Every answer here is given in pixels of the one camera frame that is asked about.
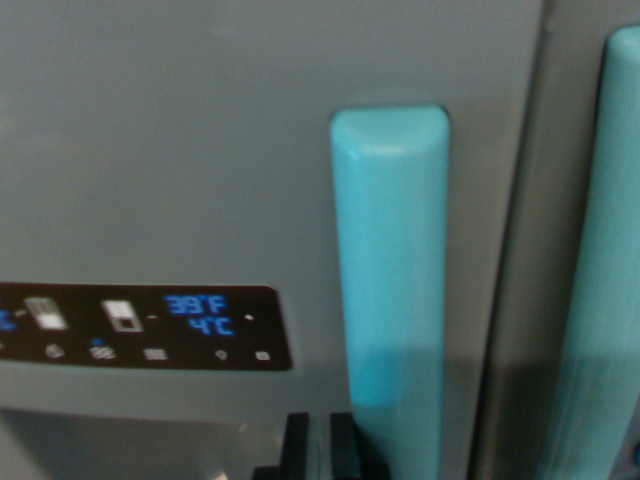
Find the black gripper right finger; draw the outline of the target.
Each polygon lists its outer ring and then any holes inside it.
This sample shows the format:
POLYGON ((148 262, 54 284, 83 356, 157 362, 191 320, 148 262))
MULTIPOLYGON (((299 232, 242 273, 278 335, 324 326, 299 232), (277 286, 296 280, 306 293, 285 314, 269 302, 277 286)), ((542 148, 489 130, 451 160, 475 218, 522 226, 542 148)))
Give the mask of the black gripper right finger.
POLYGON ((350 412, 330 415, 330 454, 332 479, 390 478, 388 464, 350 412))

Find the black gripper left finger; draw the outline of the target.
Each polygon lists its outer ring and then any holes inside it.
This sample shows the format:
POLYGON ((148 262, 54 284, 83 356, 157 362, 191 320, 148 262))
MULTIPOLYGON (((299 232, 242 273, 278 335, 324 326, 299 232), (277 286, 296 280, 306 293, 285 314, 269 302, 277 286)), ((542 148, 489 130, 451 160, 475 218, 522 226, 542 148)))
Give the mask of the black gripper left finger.
POLYGON ((309 425, 308 413, 290 413, 287 416, 279 463, 256 467, 252 480, 304 480, 309 425))

